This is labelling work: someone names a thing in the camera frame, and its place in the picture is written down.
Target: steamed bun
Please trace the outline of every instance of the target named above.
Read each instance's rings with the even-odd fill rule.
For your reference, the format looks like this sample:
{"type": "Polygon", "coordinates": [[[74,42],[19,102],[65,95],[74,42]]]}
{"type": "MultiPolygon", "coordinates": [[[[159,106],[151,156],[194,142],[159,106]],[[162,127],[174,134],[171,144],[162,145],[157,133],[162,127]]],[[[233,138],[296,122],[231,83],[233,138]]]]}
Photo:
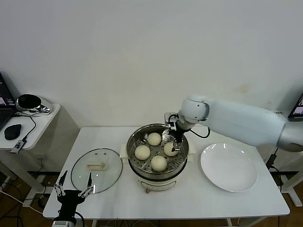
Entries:
{"type": "Polygon", "coordinates": [[[158,155],[152,158],[152,169],[156,172],[162,172],[167,167],[167,161],[164,157],[158,155]]]}
{"type": "Polygon", "coordinates": [[[140,145],[134,151],[134,155],[139,160],[146,160],[151,155],[151,151],[146,145],[140,145]]]}
{"type": "Polygon", "coordinates": [[[167,155],[167,156],[175,156],[178,154],[178,151],[172,151],[174,145],[173,145],[173,142],[169,142],[167,144],[165,144],[164,146],[164,153],[167,155]]]}
{"type": "Polygon", "coordinates": [[[147,142],[152,146],[159,145],[161,143],[161,140],[162,140],[161,135],[156,132],[149,134],[147,137],[147,142]]]}

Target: small white table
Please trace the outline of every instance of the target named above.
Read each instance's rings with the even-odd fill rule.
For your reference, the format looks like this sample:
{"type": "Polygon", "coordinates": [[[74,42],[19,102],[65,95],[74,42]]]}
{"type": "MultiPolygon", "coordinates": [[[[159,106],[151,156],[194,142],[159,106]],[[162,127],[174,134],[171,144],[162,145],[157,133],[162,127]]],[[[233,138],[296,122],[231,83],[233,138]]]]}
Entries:
{"type": "MultiPolygon", "coordinates": [[[[63,188],[75,189],[71,183],[71,170],[78,158],[95,148],[110,148],[119,153],[121,144],[126,143],[137,128],[82,128],[60,174],[68,170],[63,188]]],[[[207,132],[205,127],[195,127],[194,130],[201,135],[207,132]]],[[[90,195],[78,205],[77,211],[85,219],[228,218],[229,226],[230,218],[250,218],[241,226],[252,226],[268,216],[289,214],[283,196],[255,147],[214,132],[207,139],[201,139],[191,132],[185,136],[193,143],[197,154],[193,162],[187,163],[178,185],[167,191],[146,194],[145,189],[135,181],[129,164],[123,164],[118,181],[106,191],[90,195]],[[238,146],[255,161],[258,181],[248,192],[224,191],[203,173],[200,166],[202,150],[219,142],[238,146]]],[[[43,215],[47,218],[57,217],[60,207],[53,190],[43,215]]]]}
{"type": "MultiPolygon", "coordinates": [[[[52,104],[53,111],[41,117],[32,116],[33,120],[36,122],[35,129],[28,135],[27,142],[23,146],[23,150],[30,150],[33,148],[40,137],[43,135],[44,131],[47,129],[48,125],[51,123],[53,118],[56,116],[60,109],[59,104],[52,104]]],[[[31,121],[29,117],[12,117],[7,124],[0,130],[0,171],[15,179],[16,176],[10,171],[14,172],[18,177],[20,177],[24,182],[26,182],[29,186],[32,187],[30,193],[27,195],[27,198],[34,198],[35,194],[43,193],[44,186],[40,183],[42,182],[44,176],[41,175],[37,178],[33,178],[18,162],[14,160],[14,156],[18,154],[10,154],[10,150],[16,145],[16,143],[21,140],[32,128],[34,127],[34,123],[31,121]],[[6,140],[4,138],[4,130],[13,125],[13,124],[21,124],[21,132],[18,138],[14,140],[6,140]]],[[[50,193],[52,187],[46,187],[45,193],[50,193]]],[[[30,205],[32,200],[25,200],[26,204],[30,205]]]]}

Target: laptop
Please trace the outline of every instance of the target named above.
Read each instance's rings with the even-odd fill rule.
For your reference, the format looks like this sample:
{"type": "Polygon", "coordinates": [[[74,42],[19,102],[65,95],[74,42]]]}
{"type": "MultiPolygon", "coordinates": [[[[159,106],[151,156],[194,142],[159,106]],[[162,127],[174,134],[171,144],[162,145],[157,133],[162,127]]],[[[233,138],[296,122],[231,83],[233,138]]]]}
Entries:
{"type": "Polygon", "coordinates": [[[0,73],[0,130],[16,112],[15,100],[0,73]]]}

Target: power outlet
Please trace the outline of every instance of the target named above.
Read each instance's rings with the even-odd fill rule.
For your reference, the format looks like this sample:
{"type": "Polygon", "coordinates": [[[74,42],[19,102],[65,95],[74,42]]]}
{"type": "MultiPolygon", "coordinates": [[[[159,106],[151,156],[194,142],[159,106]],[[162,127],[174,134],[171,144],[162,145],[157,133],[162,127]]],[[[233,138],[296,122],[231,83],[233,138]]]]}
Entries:
{"type": "Polygon", "coordinates": [[[34,154],[36,159],[46,160],[46,154],[34,154]]]}

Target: speaker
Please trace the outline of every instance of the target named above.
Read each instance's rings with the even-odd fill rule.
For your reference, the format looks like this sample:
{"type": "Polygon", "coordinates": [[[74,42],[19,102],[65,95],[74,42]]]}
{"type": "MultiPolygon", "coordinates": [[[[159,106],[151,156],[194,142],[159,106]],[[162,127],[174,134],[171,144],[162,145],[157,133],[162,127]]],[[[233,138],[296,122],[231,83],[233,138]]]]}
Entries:
{"type": "Polygon", "coordinates": [[[45,99],[32,94],[21,95],[16,100],[17,109],[28,115],[45,116],[53,110],[53,105],[45,99]]]}

